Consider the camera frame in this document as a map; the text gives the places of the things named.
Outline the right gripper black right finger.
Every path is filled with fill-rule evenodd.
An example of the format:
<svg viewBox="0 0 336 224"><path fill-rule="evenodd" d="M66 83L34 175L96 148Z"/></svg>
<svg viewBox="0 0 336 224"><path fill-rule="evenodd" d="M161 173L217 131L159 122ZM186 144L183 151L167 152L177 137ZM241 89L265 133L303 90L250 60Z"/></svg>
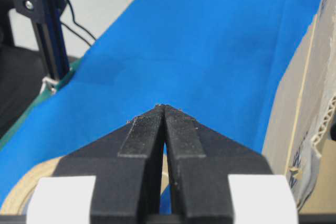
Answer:
<svg viewBox="0 0 336 224"><path fill-rule="evenodd" d="M298 223L285 176L259 153L165 106L172 211L183 223Z"/></svg>

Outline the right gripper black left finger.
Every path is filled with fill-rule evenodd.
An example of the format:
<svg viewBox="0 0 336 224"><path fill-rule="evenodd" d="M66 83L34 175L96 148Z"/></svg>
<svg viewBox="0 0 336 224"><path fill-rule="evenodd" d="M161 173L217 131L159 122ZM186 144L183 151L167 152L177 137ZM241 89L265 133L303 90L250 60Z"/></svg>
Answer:
<svg viewBox="0 0 336 224"><path fill-rule="evenodd" d="M27 223L141 223L160 208L164 107L61 158L41 178Z"/></svg>

